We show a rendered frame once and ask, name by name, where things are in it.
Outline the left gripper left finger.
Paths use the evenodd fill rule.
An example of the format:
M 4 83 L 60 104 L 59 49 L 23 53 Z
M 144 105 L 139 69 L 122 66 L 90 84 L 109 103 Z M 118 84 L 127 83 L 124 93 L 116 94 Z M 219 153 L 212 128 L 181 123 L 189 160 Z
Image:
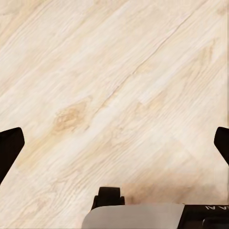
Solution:
M 0 184 L 25 145 L 20 127 L 0 132 Z

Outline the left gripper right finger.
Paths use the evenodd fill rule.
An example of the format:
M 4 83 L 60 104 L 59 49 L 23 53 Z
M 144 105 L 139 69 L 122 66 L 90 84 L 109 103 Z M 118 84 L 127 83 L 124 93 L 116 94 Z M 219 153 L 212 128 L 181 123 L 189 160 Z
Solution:
M 226 160 L 229 165 L 229 129 L 224 127 L 218 127 L 214 144 L 216 148 L 219 150 L 223 158 Z

